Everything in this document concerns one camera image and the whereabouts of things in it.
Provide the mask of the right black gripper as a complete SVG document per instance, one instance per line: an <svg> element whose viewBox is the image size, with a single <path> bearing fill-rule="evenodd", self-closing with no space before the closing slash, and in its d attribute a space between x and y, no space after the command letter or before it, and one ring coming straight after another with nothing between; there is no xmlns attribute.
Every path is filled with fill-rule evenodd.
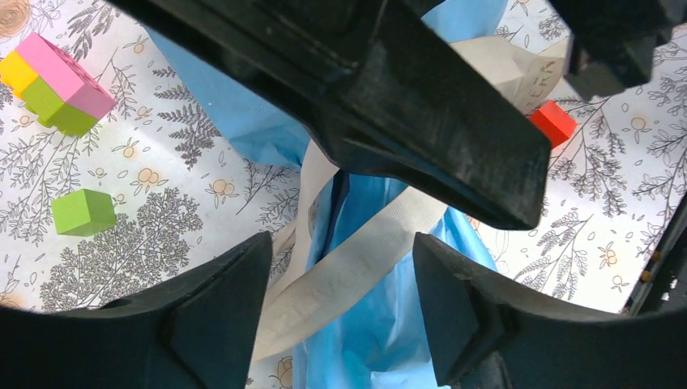
<svg viewBox="0 0 687 389"><path fill-rule="evenodd" d="M564 78L584 100L651 81L655 49L686 21L685 0L550 0L570 30Z"/></svg>

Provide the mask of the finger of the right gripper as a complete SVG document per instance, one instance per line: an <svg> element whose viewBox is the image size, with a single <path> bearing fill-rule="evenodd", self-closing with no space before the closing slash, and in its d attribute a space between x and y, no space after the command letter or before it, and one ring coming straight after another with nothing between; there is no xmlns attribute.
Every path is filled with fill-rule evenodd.
<svg viewBox="0 0 687 389"><path fill-rule="evenodd" d="M301 122L329 160L498 229L540 222L548 139L420 19L430 2L119 1Z"/></svg>

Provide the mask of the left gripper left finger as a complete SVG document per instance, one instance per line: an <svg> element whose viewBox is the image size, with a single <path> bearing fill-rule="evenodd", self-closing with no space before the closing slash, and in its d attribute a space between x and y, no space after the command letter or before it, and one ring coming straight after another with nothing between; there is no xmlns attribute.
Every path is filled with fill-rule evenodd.
<svg viewBox="0 0 687 389"><path fill-rule="evenodd" d="M257 233L96 309L1 311L4 388L243 388L272 257Z"/></svg>

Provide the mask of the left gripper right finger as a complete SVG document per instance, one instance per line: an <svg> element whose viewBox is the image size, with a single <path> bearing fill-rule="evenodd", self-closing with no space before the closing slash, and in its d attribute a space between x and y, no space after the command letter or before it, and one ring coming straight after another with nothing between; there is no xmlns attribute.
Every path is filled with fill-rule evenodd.
<svg viewBox="0 0 687 389"><path fill-rule="evenodd" d="M412 252L438 384L683 388L686 312L624 316L562 301L418 233Z"/></svg>

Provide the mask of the cream printed ribbon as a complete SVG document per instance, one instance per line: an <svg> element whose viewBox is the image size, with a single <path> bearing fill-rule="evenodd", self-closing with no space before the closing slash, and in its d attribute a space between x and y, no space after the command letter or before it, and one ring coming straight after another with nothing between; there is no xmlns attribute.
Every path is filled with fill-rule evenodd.
<svg viewBox="0 0 687 389"><path fill-rule="evenodd" d="M540 54L513 45L502 36L454 42L451 48L476 66L516 109L526 113L561 80L568 41L559 41ZM267 289L254 362L284 352L354 306L411 250L415 233L429 232L446 212L445 203L408 187L307 269L312 243L309 209L337 172L338 168L310 143L301 170L299 214L274 239L276 253L290 242L295 245L288 270Z"/></svg>

